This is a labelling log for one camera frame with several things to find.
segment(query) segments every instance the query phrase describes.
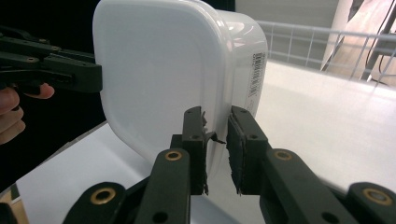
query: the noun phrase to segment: metal railing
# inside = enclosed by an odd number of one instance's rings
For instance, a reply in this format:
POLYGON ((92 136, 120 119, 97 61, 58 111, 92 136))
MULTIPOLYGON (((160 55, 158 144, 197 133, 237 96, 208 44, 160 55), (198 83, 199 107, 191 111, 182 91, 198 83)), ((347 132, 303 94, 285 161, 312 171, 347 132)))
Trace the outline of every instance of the metal railing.
POLYGON ((349 78, 376 78, 377 83, 383 77, 396 77, 396 64, 392 63, 396 56, 395 34, 365 34, 269 21, 257 23, 266 35, 270 59, 349 78))

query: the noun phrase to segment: barcode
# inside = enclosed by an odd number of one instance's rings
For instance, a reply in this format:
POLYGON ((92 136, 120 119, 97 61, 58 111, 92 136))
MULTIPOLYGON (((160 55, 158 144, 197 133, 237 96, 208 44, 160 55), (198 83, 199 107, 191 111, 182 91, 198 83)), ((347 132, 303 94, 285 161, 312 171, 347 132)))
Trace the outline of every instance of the barcode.
POLYGON ((262 84, 262 69, 264 67, 264 60, 265 60, 264 53, 253 54, 253 63, 252 63, 253 69, 251 74, 250 90, 248 96, 252 96, 260 90, 262 84))

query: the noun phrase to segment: finger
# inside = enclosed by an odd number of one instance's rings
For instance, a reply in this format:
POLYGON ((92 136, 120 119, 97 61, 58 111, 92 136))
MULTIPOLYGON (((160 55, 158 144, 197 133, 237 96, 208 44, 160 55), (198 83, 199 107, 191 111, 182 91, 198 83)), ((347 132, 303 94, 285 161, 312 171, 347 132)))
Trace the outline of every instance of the finger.
POLYGON ((14 137, 16 137, 18 134, 23 132, 25 128, 26 128, 25 123, 21 119, 18 120, 7 130, 0 133, 0 145, 11 141, 14 137))
POLYGON ((0 115, 10 111, 20 103, 20 96, 12 88, 0 90, 0 115))
POLYGON ((0 115, 0 133, 9 129, 23 117, 23 110, 19 108, 16 111, 9 111, 4 115, 0 115))
POLYGON ((53 89, 49 84, 44 83, 43 85, 40 86, 40 93, 38 95, 28 94, 28 93, 25 93, 25 95, 37 99, 48 99, 53 95, 53 93, 55 93, 55 89, 53 89))

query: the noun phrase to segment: plastic container lid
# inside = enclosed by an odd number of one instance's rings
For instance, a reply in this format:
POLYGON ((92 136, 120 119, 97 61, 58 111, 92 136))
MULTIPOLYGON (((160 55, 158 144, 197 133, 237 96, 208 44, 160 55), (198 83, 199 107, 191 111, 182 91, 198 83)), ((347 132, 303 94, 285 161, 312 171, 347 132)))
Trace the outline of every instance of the plastic container lid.
MULTIPOLYGON (((267 47, 260 26, 245 15, 201 1, 103 0, 93 41, 106 119, 151 162, 182 133, 192 107, 202 107, 205 127, 222 140, 231 105, 257 110, 267 47)), ((224 148, 208 145, 209 177, 224 148)))

